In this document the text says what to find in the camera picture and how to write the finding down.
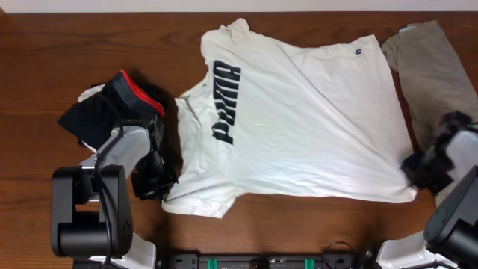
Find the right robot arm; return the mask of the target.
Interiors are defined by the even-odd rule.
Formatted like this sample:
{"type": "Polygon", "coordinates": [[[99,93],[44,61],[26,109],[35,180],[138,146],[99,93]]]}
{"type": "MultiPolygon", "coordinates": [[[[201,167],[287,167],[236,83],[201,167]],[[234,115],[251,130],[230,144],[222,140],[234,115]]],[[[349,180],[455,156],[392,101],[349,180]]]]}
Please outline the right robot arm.
{"type": "Polygon", "coordinates": [[[381,268],[477,267],[477,133],[458,132],[445,152],[460,180],[424,231],[382,244],[381,268]]]}

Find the white printed t-shirt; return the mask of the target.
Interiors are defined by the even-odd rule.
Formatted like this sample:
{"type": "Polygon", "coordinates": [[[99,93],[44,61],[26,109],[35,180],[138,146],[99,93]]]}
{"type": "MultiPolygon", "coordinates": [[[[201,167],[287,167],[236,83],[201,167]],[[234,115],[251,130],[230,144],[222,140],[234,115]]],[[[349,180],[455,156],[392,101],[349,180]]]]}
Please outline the white printed t-shirt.
{"type": "Polygon", "coordinates": [[[244,194],[411,202],[412,143],[377,39],[301,48],[244,19],[202,35],[206,76],[176,98],[172,214],[221,218],[244,194]]]}

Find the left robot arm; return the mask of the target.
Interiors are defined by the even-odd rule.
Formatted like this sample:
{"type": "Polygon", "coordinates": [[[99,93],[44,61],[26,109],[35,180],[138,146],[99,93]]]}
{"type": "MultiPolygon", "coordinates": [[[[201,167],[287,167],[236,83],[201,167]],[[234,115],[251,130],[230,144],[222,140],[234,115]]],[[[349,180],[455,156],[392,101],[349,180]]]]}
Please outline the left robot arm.
{"type": "Polygon", "coordinates": [[[161,119],[126,120],[76,167],[52,176],[51,246],[74,268],[156,268],[157,247],[134,232],[127,183],[140,200],[163,200],[177,183],[160,147],[161,119]]]}

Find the black shorts red waistband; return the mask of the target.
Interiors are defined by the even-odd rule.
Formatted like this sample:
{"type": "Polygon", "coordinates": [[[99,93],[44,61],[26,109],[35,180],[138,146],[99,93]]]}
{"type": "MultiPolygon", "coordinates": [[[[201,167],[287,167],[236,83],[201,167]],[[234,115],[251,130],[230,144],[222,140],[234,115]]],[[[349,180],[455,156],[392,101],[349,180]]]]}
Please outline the black shorts red waistband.
{"type": "Polygon", "coordinates": [[[168,93],[141,74],[120,70],[104,84],[101,92],[76,102],[58,120],[61,127],[96,150],[121,122],[165,115],[168,93]]]}

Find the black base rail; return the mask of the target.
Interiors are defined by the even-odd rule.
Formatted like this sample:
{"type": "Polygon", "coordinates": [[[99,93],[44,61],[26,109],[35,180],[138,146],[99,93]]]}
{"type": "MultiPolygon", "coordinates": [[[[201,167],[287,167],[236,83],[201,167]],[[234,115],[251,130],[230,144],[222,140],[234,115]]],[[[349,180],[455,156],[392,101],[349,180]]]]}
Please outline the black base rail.
{"type": "Polygon", "coordinates": [[[305,256],[202,255],[180,253],[163,258],[163,269],[366,269],[379,268],[370,257],[345,251],[305,256]]]}

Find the grey khaki garment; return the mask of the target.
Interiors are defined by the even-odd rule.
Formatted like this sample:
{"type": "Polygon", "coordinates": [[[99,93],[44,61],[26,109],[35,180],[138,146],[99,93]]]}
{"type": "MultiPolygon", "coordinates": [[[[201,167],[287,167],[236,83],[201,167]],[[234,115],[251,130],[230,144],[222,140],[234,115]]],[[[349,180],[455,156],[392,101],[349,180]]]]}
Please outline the grey khaki garment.
{"type": "Polygon", "coordinates": [[[442,117],[460,111],[477,121],[477,94],[441,26],[436,21],[408,25],[382,45],[398,72],[420,149],[435,142],[442,117]]]}

